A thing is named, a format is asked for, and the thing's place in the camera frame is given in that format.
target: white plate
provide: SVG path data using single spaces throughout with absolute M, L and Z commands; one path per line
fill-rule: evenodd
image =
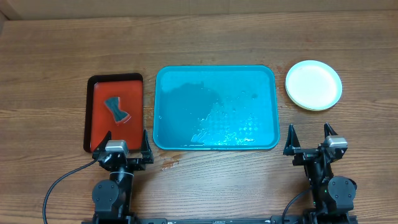
M 336 71 L 329 65 L 314 60 L 295 64 L 287 73 L 285 87 L 295 104 L 315 111 L 331 108 L 343 92 Z

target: wood grain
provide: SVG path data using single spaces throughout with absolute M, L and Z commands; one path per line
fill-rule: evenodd
M 136 173 L 140 217 L 268 217 L 308 187 L 303 167 L 282 155 L 294 123 L 303 147 L 323 141 L 328 121 L 345 136 L 335 175 L 358 184 L 361 223 L 398 215 L 398 11 L 8 21 L 0 36 L 0 223 L 42 223 L 44 195 L 62 174 L 91 161 L 82 149 L 86 82 L 92 75 L 144 76 L 144 124 L 152 134 L 155 76 L 167 65 L 264 64 L 275 73 L 281 140 L 271 151 L 173 152 L 150 140 L 155 164 Z M 305 111 L 284 90 L 296 62 L 328 63 L 343 82 L 330 110 Z M 51 223 L 93 214 L 98 166 L 50 196 Z M 299 200 L 289 213 L 310 207 Z
M 8 20 L 7 17 L 0 11 L 0 34 L 2 31 L 4 21 L 7 21 L 7 20 Z
M 397 0 L 0 0 L 10 20 L 396 9 Z

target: dark blue object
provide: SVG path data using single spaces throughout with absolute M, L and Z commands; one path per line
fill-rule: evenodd
M 165 67 L 154 113 L 162 149 L 271 149 L 279 141 L 275 78 L 262 65 Z
M 129 114 L 120 110 L 120 97 L 111 97 L 105 101 L 106 107 L 112 112 L 113 118 L 116 123 L 126 119 Z

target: small bowtie-shaped object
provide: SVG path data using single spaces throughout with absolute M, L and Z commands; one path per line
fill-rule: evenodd
M 111 97 L 105 101 L 106 107 L 112 112 L 116 124 L 125 123 L 131 116 L 120 110 L 120 97 Z

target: black cable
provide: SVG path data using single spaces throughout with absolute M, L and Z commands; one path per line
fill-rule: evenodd
M 294 197 L 294 198 L 286 205 L 286 208 L 285 208 L 285 210 L 284 210 L 284 212 L 283 212 L 283 214 L 282 214 L 282 224 L 285 224 L 285 216 L 286 216 L 286 213 L 287 213 L 287 210 L 289 209 L 289 207 L 290 207 L 297 199 L 299 199 L 300 197 L 302 197 L 302 196 L 305 195 L 306 193 L 310 192 L 311 190 L 312 190 L 311 187 L 310 187 L 309 189 L 307 189 L 307 190 L 304 190 L 303 192 L 299 193 L 296 197 Z
M 93 161 L 87 163 L 86 165 L 84 165 L 84 166 L 82 166 L 82 167 L 79 167 L 79 168 L 77 168 L 77 169 L 75 169 L 75 170 L 73 170 L 73 171 L 70 171 L 69 173 L 67 173 L 67 174 L 63 175 L 62 177 L 60 177 L 58 180 L 56 180 L 56 181 L 54 182 L 54 184 L 51 185 L 51 187 L 49 188 L 49 191 L 47 192 L 47 195 L 46 195 L 45 198 L 44 198 L 44 202 L 43 202 L 43 221 L 44 221 L 44 224 L 48 224 L 48 223 L 47 223 L 47 217 L 46 217 L 46 215 L 45 215 L 45 208 L 46 208 L 46 206 L 47 206 L 47 200 L 49 199 L 50 193 L 51 193 L 52 189 L 54 189 L 54 187 L 56 186 L 56 184 L 59 183 L 59 182 L 60 182 L 61 180 L 63 180 L 64 178 L 66 178 L 67 176 L 69 176 L 69 175 L 71 175 L 71 174 L 74 174 L 74 173 L 76 173 L 76 172 L 78 172 L 78 171 L 80 171 L 80 170 L 82 170 L 82 169 L 84 169 L 84 168 L 87 168 L 87 167 L 93 165 L 97 160 L 98 160 L 98 159 L 95 159 L 95 160 L 93 160 Z

